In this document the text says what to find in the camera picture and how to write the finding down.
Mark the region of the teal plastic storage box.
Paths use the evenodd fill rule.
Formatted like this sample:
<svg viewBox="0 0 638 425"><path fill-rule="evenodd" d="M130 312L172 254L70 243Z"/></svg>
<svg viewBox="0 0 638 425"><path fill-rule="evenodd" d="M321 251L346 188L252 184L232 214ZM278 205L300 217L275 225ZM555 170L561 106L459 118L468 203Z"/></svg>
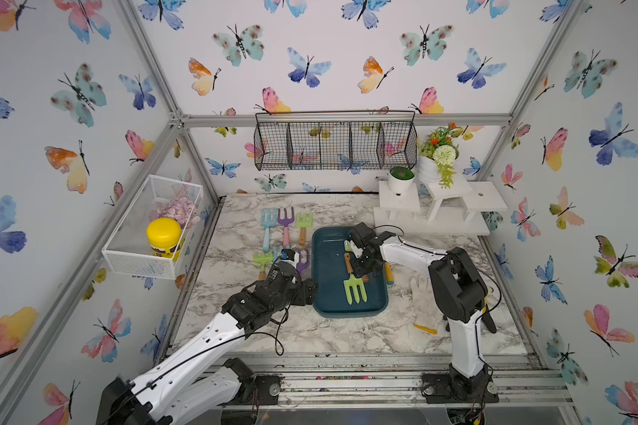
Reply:
<svg viewBox="0 0 638 425"><path fill-rule="evenodd" d="M349 232L349 227L324 227L312 236L311 274L317 284L314 308L324 318L372 317L384 312L388 306L383 270L361 278L358 285L347 282L356 276L345 257L344 243Z"/></svg>

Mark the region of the green wide fork wooden handle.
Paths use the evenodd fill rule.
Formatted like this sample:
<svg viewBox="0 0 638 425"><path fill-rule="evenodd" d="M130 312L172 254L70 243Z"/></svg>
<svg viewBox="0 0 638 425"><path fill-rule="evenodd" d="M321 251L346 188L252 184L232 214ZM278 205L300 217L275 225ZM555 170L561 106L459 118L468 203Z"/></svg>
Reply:
<svg viewBox="0 0 638 425"><path fill-rule="evenodd" d="M296 227L300 230L299 246L305 247L308 240L308 229L313 227L314 214L312 212L299 212L296 216Z"/></svg>

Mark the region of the light blue fork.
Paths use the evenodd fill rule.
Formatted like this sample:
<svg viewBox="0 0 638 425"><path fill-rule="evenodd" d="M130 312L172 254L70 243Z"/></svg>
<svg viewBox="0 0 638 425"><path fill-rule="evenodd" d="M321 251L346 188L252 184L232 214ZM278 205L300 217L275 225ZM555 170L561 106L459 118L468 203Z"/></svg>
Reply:
<svg viewBox="0 0 638 425"><path fill-rule="evenodd" d="M278 225L278 209L262 209L261 210L261 226L264 228L264 237L262 249L265 253L270 249L271 229Z"/></svg>

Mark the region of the purple rake pink handle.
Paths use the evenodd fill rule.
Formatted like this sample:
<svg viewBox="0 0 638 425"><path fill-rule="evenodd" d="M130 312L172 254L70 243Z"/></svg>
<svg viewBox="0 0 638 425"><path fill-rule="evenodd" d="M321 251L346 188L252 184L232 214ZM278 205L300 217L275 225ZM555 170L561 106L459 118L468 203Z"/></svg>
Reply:
<svg viewBox="0 0 638 425"><path fill-rule="evenodd" d="M283 227L283 247L285 249L291 248L291 236L290 236L290 226L294 223L295 214L294 208L278 208L278 212L276 213L278 216L278 224Z"/></svg>

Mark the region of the teal fork yellow handle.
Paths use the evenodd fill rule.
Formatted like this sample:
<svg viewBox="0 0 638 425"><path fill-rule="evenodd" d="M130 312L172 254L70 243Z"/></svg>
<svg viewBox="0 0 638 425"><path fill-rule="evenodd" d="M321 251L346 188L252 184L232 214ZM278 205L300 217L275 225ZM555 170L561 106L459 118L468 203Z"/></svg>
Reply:
<svg viewBox="0 0 638 425"><path fill-rule="evenodd" d="M394 285L394 275L393 275L392 266L389 263L386 263L384 265L384 271L385 271L387 285L388 286L393 286Z"/></svg>

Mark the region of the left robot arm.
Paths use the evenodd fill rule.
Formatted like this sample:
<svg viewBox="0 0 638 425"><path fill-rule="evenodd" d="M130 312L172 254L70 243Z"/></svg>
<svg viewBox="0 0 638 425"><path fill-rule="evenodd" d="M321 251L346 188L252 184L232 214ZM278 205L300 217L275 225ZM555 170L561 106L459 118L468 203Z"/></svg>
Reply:
<svg viewBox="0 0 638 425"><path fill-rule="evenodd" d="M278 260L269 274L233 294L191 341L143 375L116 378L102 392L98 424L186 424L207 412L255 392L253 372L240 359L228 359L213 377L200 376L246 338L262 335L276 313L311 306L317 283L303 279L293 260Z"/></svg>

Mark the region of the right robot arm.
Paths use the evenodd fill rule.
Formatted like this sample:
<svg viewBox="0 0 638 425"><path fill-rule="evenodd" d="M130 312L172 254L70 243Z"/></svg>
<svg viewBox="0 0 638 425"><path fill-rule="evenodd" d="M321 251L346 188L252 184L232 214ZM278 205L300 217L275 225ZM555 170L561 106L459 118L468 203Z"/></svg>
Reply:
<svg viewBox="0 0 638 425"><path fill-rule="evenodd" d="M351 228L348 265L358 277L386 262L429 274L435 305L447 319L452 358L446 373L422 375L420 389L428 404L469 403L475 407L499 401L492 368L480 347L481 325L496 330L487 308L488 288L462 248L435 251L410 244L390 231L377 233L361 222Z"/></svg>

